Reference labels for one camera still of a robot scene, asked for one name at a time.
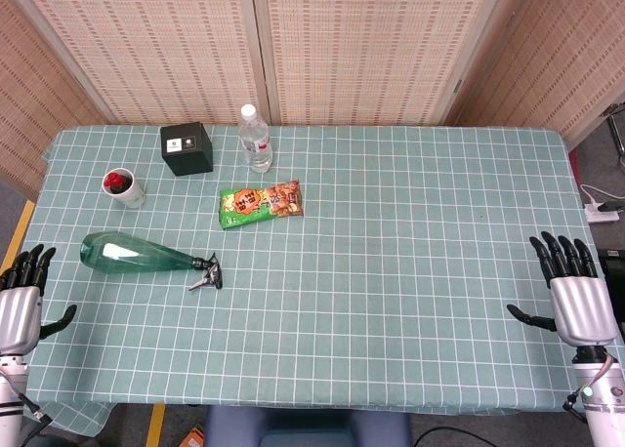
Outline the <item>blue chair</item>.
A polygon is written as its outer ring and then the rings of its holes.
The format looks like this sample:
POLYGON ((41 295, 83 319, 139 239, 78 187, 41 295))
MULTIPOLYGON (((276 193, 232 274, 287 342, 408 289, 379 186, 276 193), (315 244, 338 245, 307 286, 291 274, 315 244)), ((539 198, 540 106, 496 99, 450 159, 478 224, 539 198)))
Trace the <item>blue chair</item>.
POLYGON ((212 406, 203 447, 413 447, 409 415, 212 406))

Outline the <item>green checkered tablecloth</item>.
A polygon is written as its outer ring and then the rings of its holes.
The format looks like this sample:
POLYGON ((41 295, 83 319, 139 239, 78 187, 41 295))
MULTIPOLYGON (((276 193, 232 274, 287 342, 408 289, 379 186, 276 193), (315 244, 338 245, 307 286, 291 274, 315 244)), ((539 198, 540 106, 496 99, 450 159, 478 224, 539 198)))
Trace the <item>green checkered tablecloth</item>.
POLYGON ((574 349, 507 305, 552 312, 529 238, 590 241, 561 136, 546 129, 282 127, 268 172, 233 127, 214 169, 178 178, 150 126, 60 132, 24 240, 56 248, 43 318, 73 322, 30 354, 28 395, 98 433, 117 403, 350 407, 414 413, 557 411, 574 349), (102 188, 130 170, 146 199, 102 188), (298 180, 303 216, 223 229, 220 192, 298 180), (106 274, 80 261, 120 231, 221 265, 106 274))

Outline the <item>green orange snack bag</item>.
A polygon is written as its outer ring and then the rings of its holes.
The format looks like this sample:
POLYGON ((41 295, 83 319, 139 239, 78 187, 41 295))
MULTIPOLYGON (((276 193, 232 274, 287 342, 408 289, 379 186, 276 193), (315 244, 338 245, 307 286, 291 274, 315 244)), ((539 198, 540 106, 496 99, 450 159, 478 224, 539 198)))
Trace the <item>green orange snack bag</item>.
POLYGON ((219 223, 223 229, 303 215, 298 180, 264 188, 230 188, 220 192, 219 223))

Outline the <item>green spray bottle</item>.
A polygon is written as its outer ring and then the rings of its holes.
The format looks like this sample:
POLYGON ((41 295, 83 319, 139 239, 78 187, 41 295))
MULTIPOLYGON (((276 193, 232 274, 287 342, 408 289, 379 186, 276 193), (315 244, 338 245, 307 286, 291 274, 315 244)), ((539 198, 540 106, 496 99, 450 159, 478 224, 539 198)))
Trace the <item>green spray bottle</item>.
POLYGON ((191 285, 191 290, 203 286, 223 288, 221 265, 215 254, 202 259, 120 231, 88 234, 80 246, 80 261, 106 274, 203 270, 203 278, 191 285))

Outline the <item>black cube box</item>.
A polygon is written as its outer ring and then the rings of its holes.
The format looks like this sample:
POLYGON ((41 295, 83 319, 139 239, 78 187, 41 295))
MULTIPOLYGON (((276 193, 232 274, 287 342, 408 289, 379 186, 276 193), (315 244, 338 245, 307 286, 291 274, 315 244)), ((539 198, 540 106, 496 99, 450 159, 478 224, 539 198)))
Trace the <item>black cube box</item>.
POLYGON ((161 157, 174 176, 213 171, 213 145, 201 122, 164 126, 159 134, 161 157))

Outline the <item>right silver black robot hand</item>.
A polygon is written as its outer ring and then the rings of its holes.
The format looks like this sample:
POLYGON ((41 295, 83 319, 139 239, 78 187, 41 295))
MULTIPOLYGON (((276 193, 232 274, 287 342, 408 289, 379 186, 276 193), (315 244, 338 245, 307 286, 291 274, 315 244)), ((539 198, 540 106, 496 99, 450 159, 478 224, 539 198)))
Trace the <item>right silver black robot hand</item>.
POLYGON ((552 317, 532 316, 509 304, 507 310, 521 323, 556 332, 574 347, 605 346, 619 334, 605 281, 599 277, 588 246, 543 231, 531 236, 547 288, 552 317))

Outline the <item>white cup with red item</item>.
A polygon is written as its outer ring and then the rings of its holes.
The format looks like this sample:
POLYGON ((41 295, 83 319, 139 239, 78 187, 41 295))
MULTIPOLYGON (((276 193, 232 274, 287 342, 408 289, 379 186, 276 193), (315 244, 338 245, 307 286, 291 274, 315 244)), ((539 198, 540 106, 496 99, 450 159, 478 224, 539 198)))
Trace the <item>white cup with red item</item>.
POLYGON ((142 206, 146 195, 134 174, 125 168, 115 168, 104 175, 103 191, 127 208, 142 206))

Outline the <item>white power strip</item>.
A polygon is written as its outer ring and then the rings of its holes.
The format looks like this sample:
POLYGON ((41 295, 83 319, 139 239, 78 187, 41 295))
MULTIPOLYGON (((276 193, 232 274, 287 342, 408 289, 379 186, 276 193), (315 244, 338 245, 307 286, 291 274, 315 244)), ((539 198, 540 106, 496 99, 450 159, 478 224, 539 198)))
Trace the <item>white power strip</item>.
POLYGON ((584 205, 584 213, 589 224, 607 224, 619 221, 616 211, 601 211, 600 204, 587 203, 584 205))

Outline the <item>black device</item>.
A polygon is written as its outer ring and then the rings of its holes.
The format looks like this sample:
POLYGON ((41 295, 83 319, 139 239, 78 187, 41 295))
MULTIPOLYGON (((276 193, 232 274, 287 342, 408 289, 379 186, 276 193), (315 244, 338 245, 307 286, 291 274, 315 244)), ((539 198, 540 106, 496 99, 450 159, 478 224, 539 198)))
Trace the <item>black device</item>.
POLYGON ((625 323, 625 250, 600 249, 598 255, 615 318, 625 323))

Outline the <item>clear water bottle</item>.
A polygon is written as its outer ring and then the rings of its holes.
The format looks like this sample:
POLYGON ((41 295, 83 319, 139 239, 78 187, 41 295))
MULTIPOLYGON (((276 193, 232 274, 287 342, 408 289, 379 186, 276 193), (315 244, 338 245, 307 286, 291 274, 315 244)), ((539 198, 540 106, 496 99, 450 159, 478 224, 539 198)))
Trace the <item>clear water bottle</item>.
POLYGON ((247 164, 252 171, 263 174, 269 170, 272 163, 269 126, 251 103, 244 104, 240 108, 240 115, 238 134, 247 164))

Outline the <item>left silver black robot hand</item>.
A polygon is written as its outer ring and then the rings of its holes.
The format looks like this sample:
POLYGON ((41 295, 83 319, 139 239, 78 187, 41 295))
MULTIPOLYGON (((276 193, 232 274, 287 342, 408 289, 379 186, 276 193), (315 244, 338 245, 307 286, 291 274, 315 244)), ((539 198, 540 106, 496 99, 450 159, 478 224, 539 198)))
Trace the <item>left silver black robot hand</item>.
POLYGON ((77 305, 70 305, 60 320, 42 323, 48 268, 55 254, 55 247, 45 250, 38 244, 19 253, 0 273, 0 357, 26 356, 72 322, 77 305))

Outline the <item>metal chair leg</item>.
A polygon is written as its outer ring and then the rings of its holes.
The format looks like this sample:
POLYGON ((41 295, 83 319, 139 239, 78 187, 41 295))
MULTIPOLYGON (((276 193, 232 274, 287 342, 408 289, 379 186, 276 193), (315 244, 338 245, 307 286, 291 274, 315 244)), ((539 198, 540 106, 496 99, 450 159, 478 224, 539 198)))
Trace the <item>metal chair leg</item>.
POLYGON ((622 140, 618 126, 616 124, 616 116, 625 112, 625 102, 618 102, 609 105, 601 114, 607 123, 611 138, 614 142, 618 163, 625 169, 625 142, 622 140))

